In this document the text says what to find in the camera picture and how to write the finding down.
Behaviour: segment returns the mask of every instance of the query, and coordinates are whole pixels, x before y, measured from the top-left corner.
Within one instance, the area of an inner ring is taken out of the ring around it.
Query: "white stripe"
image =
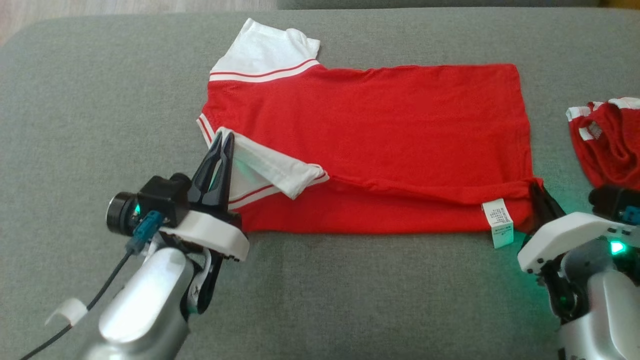
[[[587,116],[591,113],[586,106],[575,106],[573,108],[568,108],[566,111],[566,118],[571,122],[571,120],[576,119],[581,116]]]
[[[591,133],[589,132],[589,130],[586,127],[578,128],[578,132],[580,133],[580,137],[584,141],[593,140],[593,135],[591,135]]]
[[[213,139],[216,137],[216,132],[213,131],[213,129],[211,128],[211,124],[209,123],[209,119],[207,119],[207,117],[204,116],[204,114],[201,114],[200,117],[202,118],[202,122],[204,122],[204,126],[207,128],[207,131],[211,135],[211,142],[213,143]]]
[[[288,78],[289,76],[301,74],[302,72],[309,69],[310,67],[313,67],[319,64],[320,63],[317,60],[313,60],[302,65],[301,67],[298,67],[292,70],[278,71],[273,74],[263,75],[259,77],[244,76],[240,74],[211,74],[209,76],[209,81],[235,80],[235,81],[243,81],[245,83],[264,83],[271,80]]]
[[[609,104],[613,104],[620,109],[640,109],[640,99],[635,97],[621,97],[619,99],[611,99]]]
[[[313,180],[311,183],[309,183],[309,186],[315,185],[315,184],[320,184],[323,183],[325,181],[329,180],[329,174],[324,173],[324,175],[316,180]],[[264,189],[261,192],[257,192],[254,193],[252,195],[249,195],[247,197],[245,197],[244,199],[237,201],[237,202],[233,202],[232,199],[229,199],[229,210],[233,210],[233,209],[237,209],[237,208],[241,208],[245,205],[251,204],[254,201],[258,201],[260,199],[263,199],[269,195],[273,195],[275,193],[279,193],[280,190],[275,187],[275,186],[269,186],[268,188]]]
[[[211,142],[209,142],[209,137],[207,136],[207,133],[204,131],[204,127],[202,127],[202,123],[200,121],[200,117],[198,117],[196,119],[196,122],[198,123],[198,127],[200,128],[200,131],[202,131],[202,136],[204,136],[204,141],[207,143],[207,147],[211,147]]]

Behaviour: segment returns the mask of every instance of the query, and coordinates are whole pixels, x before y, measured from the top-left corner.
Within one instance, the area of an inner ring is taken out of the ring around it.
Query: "wooden floor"
[[[275,9],[276,0],[0,0],[0,45],[25,26],[57,17]]]

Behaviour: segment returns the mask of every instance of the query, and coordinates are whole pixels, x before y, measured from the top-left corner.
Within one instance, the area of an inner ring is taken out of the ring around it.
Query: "care label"
[[[513,220],[504,205],[503,199],[482,204],[486,221],[491,226],[493,247],[498,249],[513,243]]]

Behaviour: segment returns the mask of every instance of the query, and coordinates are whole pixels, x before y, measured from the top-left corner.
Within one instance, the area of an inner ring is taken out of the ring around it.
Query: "gray couch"
[[[281,10],[382,9],[439,6],[598,6],[600,0],[276,0]]]
[[[321,39],[328,67],[516,64],[534,171],[567,211],[590,209],[567,107],[640,94],[634,11],[319,10],[31,26],[0,49],[2,359],[63,327],[44,320],[68,297],[88,302],[118,262],[125,239],[104,225],[115,193],[195,171],[208,71],[249,16]],[[180,359],[555,359],[558,321],[519,270],[519,244],[494,250],[486,233],[250,239],[247,262],[223,265]],[[72,358],[139,265],[130,261],[39,358]]]

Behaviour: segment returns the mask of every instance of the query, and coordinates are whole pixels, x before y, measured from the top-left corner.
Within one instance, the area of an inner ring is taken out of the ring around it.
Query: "red t-shirt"
[[[514,65],[327,69],[318,46],[250,19],[212,69],[205,137],[226,127],[329,176],[295,200],[237,208],[247,231],[482,231],[481,204],[499,198],[516,226],[527,220],[535,178]]]
[[[590,102],[566,112],[575,153],[591,184],[640,190],[640,99]]]

